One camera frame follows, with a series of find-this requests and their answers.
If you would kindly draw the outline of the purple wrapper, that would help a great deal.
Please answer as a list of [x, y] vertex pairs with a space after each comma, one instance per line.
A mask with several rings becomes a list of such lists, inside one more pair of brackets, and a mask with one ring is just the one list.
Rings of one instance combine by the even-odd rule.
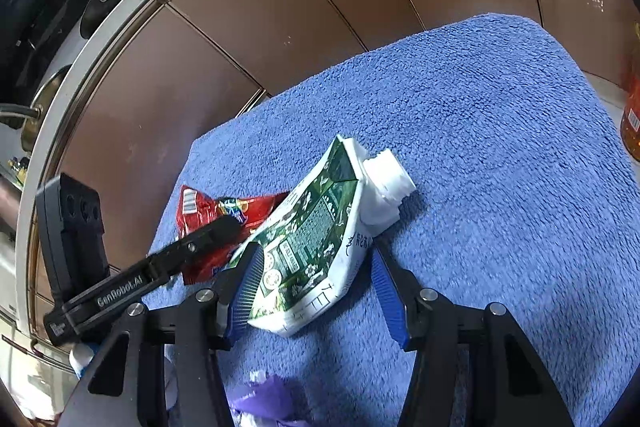
[[294, 407], [292, 393], [277, 374], [250, 372], [248, 381], [227, 392], [235, 426], [309, 426]]

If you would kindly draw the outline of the red snack wrapper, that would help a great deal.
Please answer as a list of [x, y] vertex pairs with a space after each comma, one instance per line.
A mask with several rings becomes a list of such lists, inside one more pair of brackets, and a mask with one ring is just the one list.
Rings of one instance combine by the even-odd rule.
[[196, 254], [181, 268], [184, 285], [195, 285], [210, 280], [224, 269], [233, 251], [248, 239], [284, 202], [288, 191], [262, 196], [213, 198], [195, 188], [180, 188], [176, 225], [178, 236], [194, 234], [199, 229], [221, 231], [230, 235], [227, 243], [215, 243], [206, 251]]

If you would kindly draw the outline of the green white milk carton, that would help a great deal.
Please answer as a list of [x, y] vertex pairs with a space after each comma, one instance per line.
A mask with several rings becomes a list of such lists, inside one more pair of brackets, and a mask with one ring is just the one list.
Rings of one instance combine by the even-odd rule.
[[264, 253], [250, 326], [290, 337], [333, 307], [415, 189], [391, 150], [371, 155], [355, 139], [337, 136], [250, 234]]

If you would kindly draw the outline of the brown kitchen cabinet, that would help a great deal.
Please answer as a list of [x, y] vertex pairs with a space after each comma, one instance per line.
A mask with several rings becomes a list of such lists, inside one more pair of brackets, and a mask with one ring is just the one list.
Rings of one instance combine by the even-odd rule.
[[114, 268], [149, 250], [192, 141], [355, 54], [486, 12], [536, 20], [588, 75], [624, 84], [639, 0], [122, 0], [43, 118], [18, 217], [18, 325], [53, 305], [35, 197], [59, 172], [100, 194]]

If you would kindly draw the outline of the blue towel mat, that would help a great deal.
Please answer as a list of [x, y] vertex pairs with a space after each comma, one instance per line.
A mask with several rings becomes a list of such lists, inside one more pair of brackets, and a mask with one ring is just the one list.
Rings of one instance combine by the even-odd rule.
[[453, 303], [504, 303], [578, 426], [639, 364], [639, 187], [614, 122], [562, 46], [485, 14], [320, 72], [196, 139], [178, 183], [291, 190], [337, 136], [391, 150], [416, 184], [384, 234]]

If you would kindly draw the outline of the cooking oil bottle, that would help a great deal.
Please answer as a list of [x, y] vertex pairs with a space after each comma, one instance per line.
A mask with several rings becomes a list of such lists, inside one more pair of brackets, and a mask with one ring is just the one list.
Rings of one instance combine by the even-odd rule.
[[627, 152], [634, 160], [640, 160], [640, 68], [639, 68], [639, 24], [634, 25], [634, 48], [631, 52], [628, 79], [628, 98], [620, 120], [620, 137]]

